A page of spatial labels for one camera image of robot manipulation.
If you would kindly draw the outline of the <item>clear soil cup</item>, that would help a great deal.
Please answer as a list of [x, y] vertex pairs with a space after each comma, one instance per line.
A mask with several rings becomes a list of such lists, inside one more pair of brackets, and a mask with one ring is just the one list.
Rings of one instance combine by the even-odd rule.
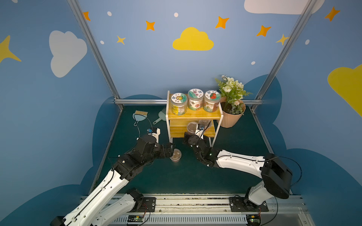
[[170, 157], [170, 160], [174, 163], [177, 163], [180, 161], [181, 157], [182, 157], [182, 152], [179, 149], [175, 148], [173, 150], [173, 155]]
[[196, 130], [198, 128], [198, 122], [196, 121], [191, 121], [188, 123], [187, 125], [187, 132], [191, 135], [194, 135]]
[[211, 120], [201, 119], [201, 120], [199, 120], [199, 123], [198, 123], [198, 129], [206, 131], [210, 125], [211, 125]]

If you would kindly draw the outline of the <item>sunflower label seed jar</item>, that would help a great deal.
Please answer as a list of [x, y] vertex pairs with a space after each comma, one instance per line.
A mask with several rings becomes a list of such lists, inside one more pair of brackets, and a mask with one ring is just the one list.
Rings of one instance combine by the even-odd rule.
[[188, 98], [184, 93], [175, 93], [171, 96], [171, 110], [174, 115], [183, 115], [187, 111]]

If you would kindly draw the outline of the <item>pink flower label seed jar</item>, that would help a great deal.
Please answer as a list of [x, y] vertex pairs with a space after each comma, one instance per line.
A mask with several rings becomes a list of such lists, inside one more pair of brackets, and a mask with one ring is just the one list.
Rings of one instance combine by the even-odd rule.
[[188, 107], [190, 110], [197, 111], [203, 106], [204, 92], [200, 89], [190, 89], [188, 91]]

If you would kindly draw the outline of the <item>strawberry label seed jar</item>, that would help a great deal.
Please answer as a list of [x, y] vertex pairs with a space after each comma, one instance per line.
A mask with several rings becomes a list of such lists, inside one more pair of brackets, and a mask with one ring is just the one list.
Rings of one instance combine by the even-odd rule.
[[203, 109], [206, 112], [213, 113], [218, 109], [221, 94], [215, 90], [206, 91], [204, 94]]

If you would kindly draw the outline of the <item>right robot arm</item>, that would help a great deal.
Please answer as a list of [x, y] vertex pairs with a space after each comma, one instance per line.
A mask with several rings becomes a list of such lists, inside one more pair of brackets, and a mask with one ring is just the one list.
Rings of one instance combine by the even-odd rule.
[[249, 156], [216, 149], [197, 134], [185, 133], [184, 143], [193, 149], [197, 160], [207, 167], [234, 169], [261, 179], [257, 185], [248, 188], [242, 198], [247, 210], [263, 205], [272, 197], [289, 198], [293, 173], [280, 157], [272, 153], [267, 156]]

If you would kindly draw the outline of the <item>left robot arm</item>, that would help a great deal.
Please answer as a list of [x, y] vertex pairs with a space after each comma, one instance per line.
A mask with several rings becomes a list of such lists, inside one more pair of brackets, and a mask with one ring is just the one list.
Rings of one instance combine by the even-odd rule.
[[104, 180], [88, 197], [66, 216], [57, 216], [51, 226], [93, 226], [100, 217], [101, 210], [111, 198], [134, 177], [140, 174], [145, 165], [156, 159], [172, 157], [174, 144], [161, 145], [153, 135], [144, 135], [136, 145], [118, 157]]

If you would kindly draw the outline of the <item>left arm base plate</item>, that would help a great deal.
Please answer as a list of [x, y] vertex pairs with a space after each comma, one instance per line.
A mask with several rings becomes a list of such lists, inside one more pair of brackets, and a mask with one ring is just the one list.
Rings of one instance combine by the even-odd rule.
[[143, 197], [142, 201], [136, 204], [135, 211], [142, 212], [148, 209], [150, 212], [155, 212], [155, 208], [156, 208], [155, 197]]

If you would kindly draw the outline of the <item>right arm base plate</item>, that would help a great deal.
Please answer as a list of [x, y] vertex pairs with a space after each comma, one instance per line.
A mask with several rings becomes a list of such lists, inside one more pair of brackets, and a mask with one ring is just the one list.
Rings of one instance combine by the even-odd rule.
[[268, 212], [266, 202], [255, 205], [252, 202], [244, 202], [245, 198], [240, 196], [229, 197], [229, 206], [232, 212]]

